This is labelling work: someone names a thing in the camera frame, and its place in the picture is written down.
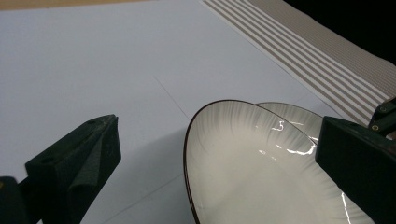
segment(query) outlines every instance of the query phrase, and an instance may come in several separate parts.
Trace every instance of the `gray striped cloth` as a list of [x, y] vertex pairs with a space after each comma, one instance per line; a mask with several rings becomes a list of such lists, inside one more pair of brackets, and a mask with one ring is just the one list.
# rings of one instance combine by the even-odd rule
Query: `gray striped cloth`
[[281, 0], [205, 0], [257, 49], [345, 119], [367, 125], [396, 96], [396, 67]]

